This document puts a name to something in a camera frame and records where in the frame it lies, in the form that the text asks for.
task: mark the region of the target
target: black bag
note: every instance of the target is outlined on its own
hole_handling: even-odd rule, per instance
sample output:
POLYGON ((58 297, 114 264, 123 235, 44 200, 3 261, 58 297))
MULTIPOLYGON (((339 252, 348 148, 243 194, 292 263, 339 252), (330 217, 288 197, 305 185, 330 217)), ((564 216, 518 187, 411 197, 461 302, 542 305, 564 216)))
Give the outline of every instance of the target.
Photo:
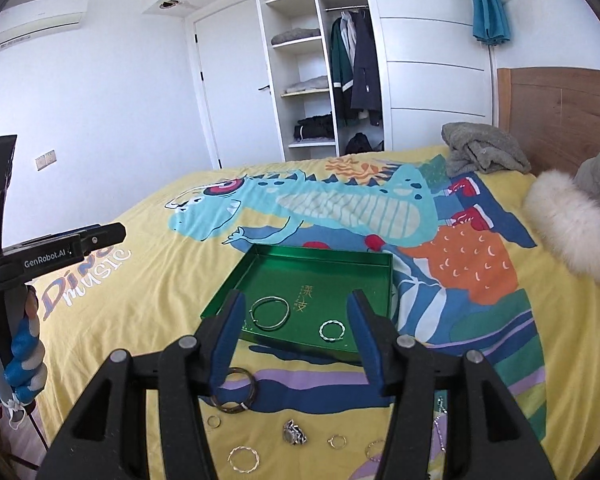
POLYGON ((369 139, 366 138, 366 135, 356 133, 347 144, 344 154, 352 155, 353 153, 368 153, 372 151, 373 149, 371 148, 371 144, 369 143, 369 139))

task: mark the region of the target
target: wooden headboard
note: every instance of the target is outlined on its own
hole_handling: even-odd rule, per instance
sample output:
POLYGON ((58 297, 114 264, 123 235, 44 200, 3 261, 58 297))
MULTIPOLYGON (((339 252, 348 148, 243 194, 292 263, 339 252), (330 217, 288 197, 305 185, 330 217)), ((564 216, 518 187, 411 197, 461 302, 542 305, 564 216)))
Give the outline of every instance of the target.
POLYGON ((499 126, 520 143, 533 174, 575 174, 600 152, 600 70, 501 68, 499 126))

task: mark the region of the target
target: blue curtain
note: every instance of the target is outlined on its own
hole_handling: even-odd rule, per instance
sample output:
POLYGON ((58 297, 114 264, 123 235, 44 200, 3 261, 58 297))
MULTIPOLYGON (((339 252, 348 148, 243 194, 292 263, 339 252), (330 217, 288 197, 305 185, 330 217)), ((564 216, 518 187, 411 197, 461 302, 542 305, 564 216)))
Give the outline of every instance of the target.
POLYGON ((502 0, 474 0, 474 36, 487 45, 499 45, 511 39, 502 0))

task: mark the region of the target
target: gloved hand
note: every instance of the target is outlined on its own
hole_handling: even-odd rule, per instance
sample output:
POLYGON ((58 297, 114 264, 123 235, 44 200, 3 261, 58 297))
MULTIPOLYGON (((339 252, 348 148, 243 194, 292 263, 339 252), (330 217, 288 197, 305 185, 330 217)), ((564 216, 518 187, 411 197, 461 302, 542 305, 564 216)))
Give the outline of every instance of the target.
POLYGON ((45 347, 40 341, 38 298, 29 286, 25 314, 11 341, 13 360, 4 369, 4 377, 22 405, 29 404, 45 387, 46 365, 42 362, 45 347))

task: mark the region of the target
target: dark bracelet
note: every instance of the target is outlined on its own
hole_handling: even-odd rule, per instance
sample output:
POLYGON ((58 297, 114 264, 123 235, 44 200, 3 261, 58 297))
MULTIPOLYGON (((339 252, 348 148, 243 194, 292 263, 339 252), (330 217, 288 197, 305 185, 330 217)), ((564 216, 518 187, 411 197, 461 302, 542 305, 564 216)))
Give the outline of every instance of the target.
POLYGON ((247 396, 247 398, 243 401, 243 402, 239 402, 237 406, 231 406, 230 408, 226 407, 224 404, 220 404, 218 402, 218 398, 216 396, 211 396, 211 403, 221 412, 224 413, 242 413, 242 412, 246 412, 251 405, 253 404, 253 401, 256 398, 256 393, 258 391, 258 385, 256 382, 256 378, 248 371, 245 370, 244 368, 229 368, 228 374, 242 374, 247 376, 247 378, 249 379, 249 395, 247 396))

